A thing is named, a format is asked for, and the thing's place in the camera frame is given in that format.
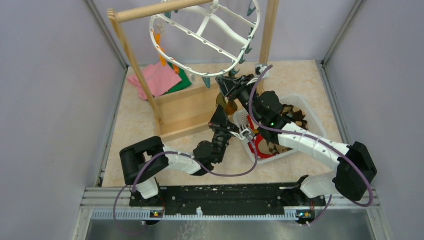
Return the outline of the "olive striped sock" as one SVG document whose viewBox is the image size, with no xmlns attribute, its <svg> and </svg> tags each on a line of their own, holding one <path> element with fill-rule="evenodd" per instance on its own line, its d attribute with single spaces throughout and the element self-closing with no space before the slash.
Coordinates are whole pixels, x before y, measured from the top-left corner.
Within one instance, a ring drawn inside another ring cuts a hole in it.
<svg viewBox="0 0 424 240">
<path fill-rule="evenodd" d="M 223 107 L 228 116 L 232 116 L 238 111 L 238 105 L 236 102 L 234 100 L 227 100 L 221 92 L 217 95 L 215 102 L 217 107 Z"/>
</svg>

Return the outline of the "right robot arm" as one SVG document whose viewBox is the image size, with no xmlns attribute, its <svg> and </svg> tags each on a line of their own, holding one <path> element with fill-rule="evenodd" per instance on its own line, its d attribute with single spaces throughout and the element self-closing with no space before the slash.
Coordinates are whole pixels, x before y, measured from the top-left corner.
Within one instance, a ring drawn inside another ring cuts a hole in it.
<svg viewBox="0 0 424 240">
<path fill-rule="evenodd" d="M 333 194 L 360 205 L 366 194 L 373 195 L 371 182 L 377 169 L 364 144 L 339 143 L 303 129 L 291 117 L 282 115 L 284 105 L 274 91 L 257 93 L 254 79 L 251 74 L 215 80 L 226 98 L 243 105 L 265 140 L 308 155 L 331 170 L 300 181 L 299 189 L 293 192 L 297 205 L 307 206 L 315 197 Z"/>
</svg>

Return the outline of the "white oval clip hanger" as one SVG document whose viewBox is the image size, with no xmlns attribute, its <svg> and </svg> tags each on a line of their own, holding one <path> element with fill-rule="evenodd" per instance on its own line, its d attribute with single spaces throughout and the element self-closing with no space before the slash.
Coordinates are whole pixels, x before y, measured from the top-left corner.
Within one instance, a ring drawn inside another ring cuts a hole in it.
<svg viewBox="0 0 424 240">
<path fill-rule="evenodd" d="M 149 21 L 150 38 L 163 63 L 201 77 L 207 88 L 211 79 L 233 72 L 245 62 L 251 42 L 261 22 L 261 8 L 256 0 L 202 3 L 153 15 Z M 217 70 L 194 68 L 184 59 L 206 55 L 212 61 L 224 61 Z"/>
</svg>

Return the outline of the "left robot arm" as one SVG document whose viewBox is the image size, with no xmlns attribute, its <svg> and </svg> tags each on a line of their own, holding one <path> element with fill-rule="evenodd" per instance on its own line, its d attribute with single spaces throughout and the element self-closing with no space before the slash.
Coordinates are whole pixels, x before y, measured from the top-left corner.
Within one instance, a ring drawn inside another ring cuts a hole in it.
<svg viewBox="0 0 424 240">
<path fill-rule="evenodd" d="M 149 207 L 160 202 L 159 184 L 155 176 L 163 170 L 177 170 L 190 176 L 212 173 L 225 156 L 230 139 L 239 133 L 223 107 L 216 108 L 208 127 L 213 131 L 211 141 L 201 141 L 192 153 L 164 145 L 162 138 L 153 136 L 122 149 L 119 153 L 125 184 L 130 192 L 141 194 Z"/>
</svg>

